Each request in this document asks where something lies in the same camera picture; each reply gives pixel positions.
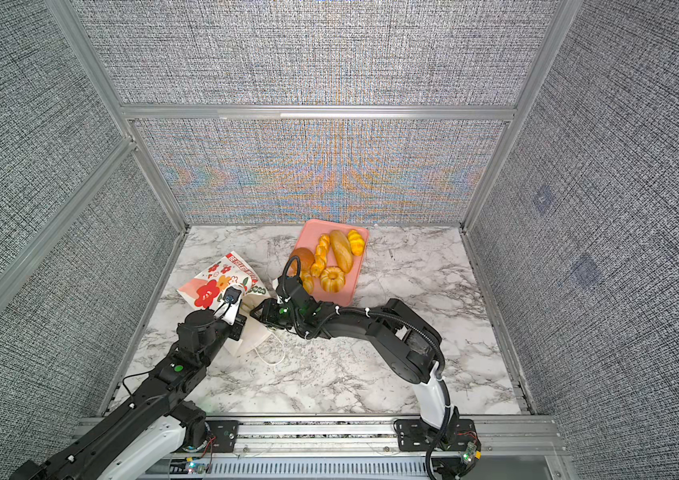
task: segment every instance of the marble tabletop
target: marble tabletop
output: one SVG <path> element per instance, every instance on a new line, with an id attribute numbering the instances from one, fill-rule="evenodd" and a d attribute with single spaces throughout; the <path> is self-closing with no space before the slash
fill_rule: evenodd
<path id="1" fill-rule="evenodd" d="M 177 293 L 220 256 L 235 250 L 268 288 L 291 252 L 301 226 L 195 226 L 145 330 L 127 375 L 152 369 L 176 341 L 176 324 L 192 311 Z M 443 337 L 444 378 L 463 415 L 517 414 L 497 341 L 486 316 L 459 232 L 448 226 L 375 226 L 353 304 L 378 306 L 396 297 Z M 305 341 L 276 332 L 286 356 L 276 366 L 254 351 L 222 349 L 206 379 L 188 396 L 209 413 L 416 413 L 410 384 L 396 376 L 371 343 L 338 338 Z M 276 362 L 270 336 L 261 357 Z M 141 377 L 126 380 L 134 387 Z M 126 398 L 119 389 L 110 408 Z"/>

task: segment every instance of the robotic arm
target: robotic arm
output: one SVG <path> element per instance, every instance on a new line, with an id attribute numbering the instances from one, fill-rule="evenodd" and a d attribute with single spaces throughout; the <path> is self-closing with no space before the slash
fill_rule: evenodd
<path id="1" fill-rule="evenodd" d="M 295 261 L 296 275 L 288 276 Z M 435 478 L 431 453 L 436 447 L 450 449 L 458 435 L 455 424 L 459 420 L 459 411 L 449 405 L 449 390 L 441 379 L 445 365 L 439 348 L 441 336 L 401 300 L 391 299 L 373 309 L 317 302 L 302 287 L 300 269 L 298 257 L 289 259 L 277 280 L 278 297 L 263 301 L 251 315 L 266 326 L 306 340 L 348 336 L 370 341 L 393 372 L 413 384 L 425 424 L 420 426 L 422 438 L 429 445 L 425 466 L 430 478 Z M 188 315 L 176 329 L 179 340 L 123 404 L 42 465 L 28 461 L 10 479 L 131 479 L 180 447 L 204 447 L 209 438 L 206 413 L 184 398 L 206 376 L 206 368 L 224 342 L 240 338 L 246 321 L 238 313 L 242 297 L 242 289 L 230 286 L 219 309 Z M 400 335 L 403 328 L 406 332 Z M 474 445 L 461 466 L 442 462 L 446 471 L 439 471 L 459 476 L 469 472 L 480 457 L 477 436 Z"/>

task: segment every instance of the textured gray panel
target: textured gray panel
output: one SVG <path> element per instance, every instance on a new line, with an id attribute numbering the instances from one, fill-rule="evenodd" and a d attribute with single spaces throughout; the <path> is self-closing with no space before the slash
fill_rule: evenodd
<path id="1" fill-rule="evenodd" d="M 0 2 L 0 272 L 119 139 L 45 4 Z"/>
<path id="2" fill-rule="evenodd" d="M 138 120 L 191 224 L 449 223 L 502 123 Z"/>
<path id="3" fill-rule="evenodd" d="M 175 238 L 125 159 L 0 316 L 0 468 L 44 460 L 95 414 Z"/>
<path id="4" fill-rule="evenodd" d="M 556 0 L 74 5 L 123 101 L 513 104 Z"/>
<path id="5" fill-rule="evenodd" d="M 581 477 L 679 478 L 679 2 L 585 2 L 472 235 Z"/>

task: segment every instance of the blue patch on wall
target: blue patch on wall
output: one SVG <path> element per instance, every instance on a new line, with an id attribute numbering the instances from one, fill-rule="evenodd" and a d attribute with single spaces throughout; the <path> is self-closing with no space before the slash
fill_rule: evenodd
<path id="1" fill-rule="evenodd" d="M 588 287 L 594 285 L 601 278 L 601 271 L 593 261 L 593 257 L 585 252 L 577 258 L 571 265 L 571 274 L 577 279 L 580 286 Z"/>
<path id="2" fill-rule="evenodd" d="M 539 215 L 544 215 L 553 204 L 553 200 L 555 200 L 555 197 L 553 197 L 553 190 L 550 188 L 550 185 L 542 185 L 539 187 L 539 190 L 537 190 L 533 200 L 534 206 L 536 206 L 537 210 L 539 210 Z"/>

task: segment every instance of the tray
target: tray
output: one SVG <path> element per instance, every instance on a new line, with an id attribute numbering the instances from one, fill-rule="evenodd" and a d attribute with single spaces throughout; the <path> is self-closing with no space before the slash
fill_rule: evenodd
<path id="1" fill-rule="evenodd" d="M 339 230 L 347 235 L 350 230 L 355 230 L 363 237 L 366 246 L 369 246 L 369 231 L 360 226 L 346 225 L 346 224 L 335 224 L 334 222 L 327 222 L 325 220 L 307 220 L 305 226 L 302 228 L 302 233 L 299 234 L 299 238 L 296 240 L 296 245 L 294 248 L 305 247 L 311 252 L 315 252 L 315 246 L 318 245 L 318 238 L 322 234 L 328 234 L 332 230 Z M 337 293 L 326 292 L 321 288 L 321 282 L 319 279 L 315 278 L 315 289 L 312 291 L 312 296 L 316 300 L 322 300 L 325 302 L 334 302 L 340 306 L 349 306 L 353 302 L 353 295 L 355 294 L 355 285 L 358 284 L 358 276 L 361 274 L 361 265 L 366 257 L 366 250 L 363 250 L 363 255 L 360 257 L 353 256 L 353 269 L 350 270 L 349 274 L 345 274 L 345 288 Z M 334 252 L 331 247 L 328 249 L 328 255 L 326 256 L 326 266 L 336 266 L 337 261 L 334 258 Z"/>

